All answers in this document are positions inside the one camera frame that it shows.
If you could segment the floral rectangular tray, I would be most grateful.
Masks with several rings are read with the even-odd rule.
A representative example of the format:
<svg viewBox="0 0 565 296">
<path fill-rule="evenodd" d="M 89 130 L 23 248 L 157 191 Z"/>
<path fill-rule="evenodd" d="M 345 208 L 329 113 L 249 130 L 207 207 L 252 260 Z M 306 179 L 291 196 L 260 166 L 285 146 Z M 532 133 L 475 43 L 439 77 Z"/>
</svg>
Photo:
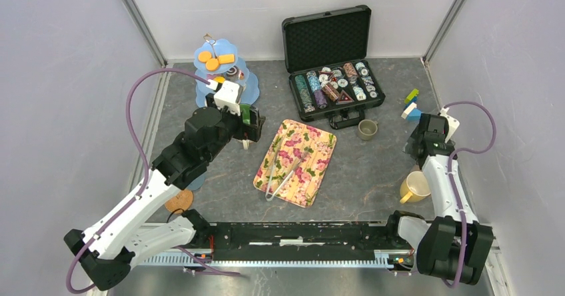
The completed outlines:
<svg viewBox="0 0 565 296">
<path fill-rule="evenodd" d="M 328 169 L 337 138 L 291 119 L 279 126 L 253 179 L 265 199 L 282 199 L 299 207 L 313 203 Z"/>
</svg>

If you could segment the yellow mug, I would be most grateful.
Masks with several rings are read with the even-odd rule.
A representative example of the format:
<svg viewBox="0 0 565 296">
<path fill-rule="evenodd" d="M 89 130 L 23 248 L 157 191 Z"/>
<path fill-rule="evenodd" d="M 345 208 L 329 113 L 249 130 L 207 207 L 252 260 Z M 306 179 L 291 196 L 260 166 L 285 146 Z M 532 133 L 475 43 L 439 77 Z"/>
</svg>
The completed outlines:
<svg viewBox="0 0 565 296">
<path fill-rule="evenodd" d="M 431 196 L 431 190 L 422 171 L 409 173 L 400 186 L 400 204 L 416 203 Z"/>
</svg>

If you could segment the blue smiley coaster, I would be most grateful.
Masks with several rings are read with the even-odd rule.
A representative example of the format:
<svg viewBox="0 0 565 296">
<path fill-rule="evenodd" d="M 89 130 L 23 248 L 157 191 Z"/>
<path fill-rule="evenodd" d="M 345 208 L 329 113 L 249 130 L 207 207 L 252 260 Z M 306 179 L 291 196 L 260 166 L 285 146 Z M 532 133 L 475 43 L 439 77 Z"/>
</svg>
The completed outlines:
<svg viewBox="0 0 565 296">
<path fill-rule="evenodd" d="M 206 173 L 199 175 L 195 180 L 187 185 L 186 189 L 190 191 L 199 190 L 204 185 L 206 178 Z"/>
</svg>

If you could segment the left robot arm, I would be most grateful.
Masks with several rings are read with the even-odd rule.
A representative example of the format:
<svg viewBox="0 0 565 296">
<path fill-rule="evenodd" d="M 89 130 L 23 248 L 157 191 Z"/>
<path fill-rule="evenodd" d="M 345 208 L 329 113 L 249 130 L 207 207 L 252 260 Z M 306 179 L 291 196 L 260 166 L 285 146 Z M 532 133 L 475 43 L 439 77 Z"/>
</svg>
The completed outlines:
<svg viewBox="0 0 565 296">
<path fill-rule="evenodd" d="M 144 163 L 139 184 L 95 224 L 64 236 L 74 256 L 71 266 L 82 267 L 93 288 L 112 289 L 137 265 L 167 249 L 208 242 L 209 229 L 188 215 L 137 233 L 161 205 L 204 175 L 230 141 L 261 137 L 265 118 L 257 108 L 241 104 L 241 85 L 210 80 L 207 86 L 207 105 L 185 121 L 184 130 L 152 163 Z"/>
</svg>

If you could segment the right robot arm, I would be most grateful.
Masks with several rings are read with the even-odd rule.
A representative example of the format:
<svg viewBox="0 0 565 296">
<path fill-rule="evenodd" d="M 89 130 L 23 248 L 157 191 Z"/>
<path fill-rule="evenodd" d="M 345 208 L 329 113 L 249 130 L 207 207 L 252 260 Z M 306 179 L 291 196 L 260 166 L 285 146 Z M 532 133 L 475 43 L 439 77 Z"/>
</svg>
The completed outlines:
<svg viewBox="0 0 565 296">
<path fill-rule="evenodd" d="M 477 284 L 494 234 L 490 226 L 480 224 L 466 200 L 458 170 L 460 150 L 452 140 L 458 120 L 448 110 L 423 113 L 404 149 L 428 183 L 435 218 L 427 222 L 420 215 L 395 211 L 384 237 L 391 247 L 408 243 L 414 249 L 414 267 L 420 274 L 456 287 Z"/>
</svg>

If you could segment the silver serving tongs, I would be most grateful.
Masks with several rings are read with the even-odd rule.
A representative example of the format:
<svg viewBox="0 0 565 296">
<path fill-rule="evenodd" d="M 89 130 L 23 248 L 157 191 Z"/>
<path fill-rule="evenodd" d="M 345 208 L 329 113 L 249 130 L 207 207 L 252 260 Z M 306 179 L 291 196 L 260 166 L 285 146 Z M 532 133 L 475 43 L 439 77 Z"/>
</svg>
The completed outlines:
<svg viewBox="0 0 565 296">
<path fill-rule="evenodd" d="M 257 188 L 264 190 L 267 201 L 272 201 L 279 194 L 309 155 L 307 145 L 308 142 L 275 137 L 261 163 L 261 176 L 265 176 L 266 181 L 261 185 L 257 183 Z"/>
</svg>

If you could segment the green-inside floral mug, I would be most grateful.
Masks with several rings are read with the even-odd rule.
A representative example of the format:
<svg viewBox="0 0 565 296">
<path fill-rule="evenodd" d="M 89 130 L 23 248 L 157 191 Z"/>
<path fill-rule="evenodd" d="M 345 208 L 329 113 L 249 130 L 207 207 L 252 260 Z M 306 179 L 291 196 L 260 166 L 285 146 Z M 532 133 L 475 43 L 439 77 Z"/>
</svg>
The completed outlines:
<svg viewBox="0 0 565 296">
<path fill-rule="evenodd" d="M 244 150 L 248 150 L 251 143 L 259 140 L 261 135 L 261 118 L 259 109 L 254 105 L 241 104 L 242 131 L 241 142 Z"/>
</svg>

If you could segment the chocolate swirl cake roll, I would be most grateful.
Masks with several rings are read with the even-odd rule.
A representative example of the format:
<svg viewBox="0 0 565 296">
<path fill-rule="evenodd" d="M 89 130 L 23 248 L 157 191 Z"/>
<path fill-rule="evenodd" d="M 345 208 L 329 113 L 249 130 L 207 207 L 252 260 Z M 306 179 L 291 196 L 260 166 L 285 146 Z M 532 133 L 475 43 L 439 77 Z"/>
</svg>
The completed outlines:
<svg viewBox="0 0 565 296">
<path fill-rule="evenodd" d="M 243 80 L 245 78 L 245 74 L 237 66 L 233 66 L 224 73 L 224 78 L 228 81 L 237 82 Z"/>
</svg>

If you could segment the round orange biscuit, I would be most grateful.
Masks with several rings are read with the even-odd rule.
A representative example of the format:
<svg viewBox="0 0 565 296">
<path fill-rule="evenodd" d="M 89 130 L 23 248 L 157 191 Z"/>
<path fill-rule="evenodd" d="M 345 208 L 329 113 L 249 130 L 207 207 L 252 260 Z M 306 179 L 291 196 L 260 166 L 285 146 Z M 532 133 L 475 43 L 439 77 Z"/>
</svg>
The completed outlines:
<svg viewBox="0 0 565 296">
<path fill-rule="evenodd" d="M 201 63 L 206 63 L 208 60 L 213 58 L 213 54 L 210 51 L 204 50 L 199 52 L 197 59 Z"/>
<path fill-rule="evenodd" d="M 217 58 L 210 58 L 205 62 L 205 67 L 207 71 L 216 71 L 220 67 L 219 60 Z"/>
</svg>

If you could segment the square yellow biscuit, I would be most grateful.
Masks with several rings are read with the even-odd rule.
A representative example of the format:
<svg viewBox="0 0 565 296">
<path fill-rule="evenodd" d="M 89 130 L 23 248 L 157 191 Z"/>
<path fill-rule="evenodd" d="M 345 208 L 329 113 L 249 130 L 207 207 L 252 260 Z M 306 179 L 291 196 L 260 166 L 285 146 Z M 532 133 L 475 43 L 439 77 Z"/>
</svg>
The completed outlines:
<svg viewBox="0 0 565 296">
<path fill-rule="evenodd" d="M 219 55 L 217 57 L 217 60 L 218 60 L 220 65 L 226 65 L 226 64 L 234 63 L 236 61 L 236 56 L 233 53 Z"/>
</svg>

